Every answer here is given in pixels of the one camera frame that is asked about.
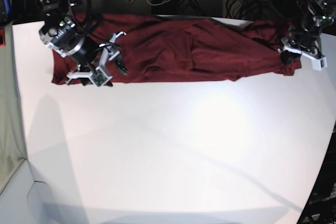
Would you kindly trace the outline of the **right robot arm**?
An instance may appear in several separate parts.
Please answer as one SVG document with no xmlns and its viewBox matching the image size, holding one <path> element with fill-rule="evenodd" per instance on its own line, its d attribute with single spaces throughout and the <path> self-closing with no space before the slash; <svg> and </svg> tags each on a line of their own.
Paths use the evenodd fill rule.
<svg viewBox="0 0 336 224">
<path fill-rule="evenodd" d="M 107 39 L 94 35 L 93 32 L 103 23 L 103 17 L 92 15 L 91 0 L 86 0 L 83 21 L 75 17 L 74 11 L 76 6 L 82 4 L 80 0 L 39 1 L 44 12 L 44 25 L 39 30 L 40 40 L 62 58 L 70 58 L 76 64 L 75 70 L 66 75 L 67 85 L 79 80 L 84 86 L 112 86 L 108 63 L 113 63 L 122 74 L 128 74 L 121 47 L 116 43 L 125 32 L 112 33 Z"/>
</svg>

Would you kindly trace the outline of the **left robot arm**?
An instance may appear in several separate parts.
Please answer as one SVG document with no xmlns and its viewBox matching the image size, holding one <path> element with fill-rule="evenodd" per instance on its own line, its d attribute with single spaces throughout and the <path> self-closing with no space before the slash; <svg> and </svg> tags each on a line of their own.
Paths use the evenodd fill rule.
<svg viewBox="0 0 336 224">
<path fill-rule="evenodd" d="M 301 17 L 291 26 L 278 49 L 285 64 L 306 57 L 314 70 L 327 67 L 322 53 L 322 30 L 335 22 L 335 0 L 295 0 Z"/>
</svg>

